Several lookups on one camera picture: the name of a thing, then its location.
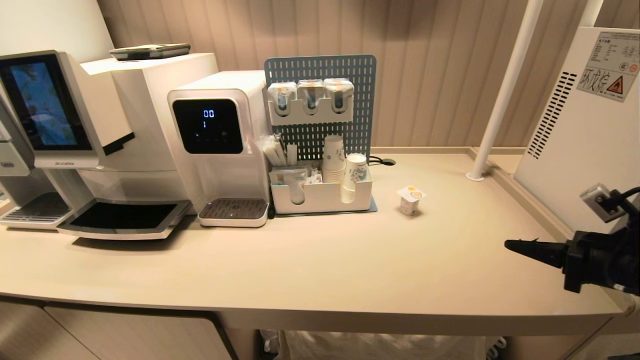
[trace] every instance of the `counter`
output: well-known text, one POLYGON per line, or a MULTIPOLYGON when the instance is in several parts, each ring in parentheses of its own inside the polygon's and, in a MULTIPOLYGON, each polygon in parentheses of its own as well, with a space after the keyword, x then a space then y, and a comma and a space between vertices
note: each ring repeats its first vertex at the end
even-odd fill
POLYGON ((162 241, 102 241, 0 229, 0 294, 216 312, 225 327, 455 335, 595 331, 627 309, 504 248, 553 241, 468 154, 376 154, 375 213, 289 217, 258 229, 193 217, 162 241), (396 190, 427 194, 421 214, 396 190))

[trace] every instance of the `cabinet door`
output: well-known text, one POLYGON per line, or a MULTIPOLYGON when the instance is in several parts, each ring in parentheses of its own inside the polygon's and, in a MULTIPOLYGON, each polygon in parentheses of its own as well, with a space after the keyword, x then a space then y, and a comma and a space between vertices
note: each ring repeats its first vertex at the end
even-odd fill
POLYGON ((45 306, 45 310, 100 360, 233 360, 209 319, 45 306))
POLYGON ((0 302, 0 359, 98 360, 42 308, 0 302))

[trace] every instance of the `robotic arm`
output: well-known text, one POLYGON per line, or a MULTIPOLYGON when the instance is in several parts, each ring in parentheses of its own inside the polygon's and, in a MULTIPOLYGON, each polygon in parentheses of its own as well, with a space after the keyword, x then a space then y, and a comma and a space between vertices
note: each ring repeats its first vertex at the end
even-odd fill
POLYGON ((605 223, 628 215, 627 224, 611 234, 576 231, 566 243, 506 240, 504 246, 562 269, 565 290, 579 293, 582 284, 595 284, 640 295, 640 218, 627 200, 639 192, 640 187, 620 193, 598 184, 580 196, 605 223))

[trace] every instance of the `coffee machine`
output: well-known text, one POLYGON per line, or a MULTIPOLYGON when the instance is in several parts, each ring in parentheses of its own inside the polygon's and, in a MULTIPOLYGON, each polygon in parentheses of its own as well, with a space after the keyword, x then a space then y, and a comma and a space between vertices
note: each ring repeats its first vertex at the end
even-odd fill
POLYGON ((257 142, 268 135, 263 71, 225 71, 168 96, 178 170, 206 226, 259 227, 269 208, 267 161, 257 142))
POLYGON ((79 64, 43 51, 0 58, 0 76, 35 167, 73 169, 87 187, 58 231, 87 238, 167 237, 191 208, 172 158, 166 94, 217 72, 213 54, 79 64))
POLYGON ((9 209, 0 214, 0 225, 16 229, 55 230, 89 190, 75 170, 34 168, 33 151, 11 111, 0 99, 0 188, 9 209))

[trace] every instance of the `condiment organizer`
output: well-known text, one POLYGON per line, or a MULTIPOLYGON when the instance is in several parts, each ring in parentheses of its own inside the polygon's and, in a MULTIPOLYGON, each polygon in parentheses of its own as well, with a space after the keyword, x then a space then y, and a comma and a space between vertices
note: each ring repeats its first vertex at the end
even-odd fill
MULTIPOLYGON (((275 114, 273 104, 269 115, 273 132, 280 133, 285 145, 298 146, 298 161, 319 161, 323 158, 323 142, 327 135, 342 135, 346 154, 359 153, 369 157, 373 99, 376 84, 376 58, 373 55, 309 56, 271 58, 264 63, 267 86, 301 79, 347 78, 354 86, 348 99, 348 110, 333 112, 329 98, 320 99, 318 112, 307 115, 302 100, 293 100, 286 117, 275 114)), ((371 207, 373 179, 367 172, 364 181, 356 183, 352 202, 342 201, 340 183, 304 184, 305 201, 291 202, 287 185, 271 185, 273 202, 279 214, 309 214, 339 211, 363 211, 371 207)))

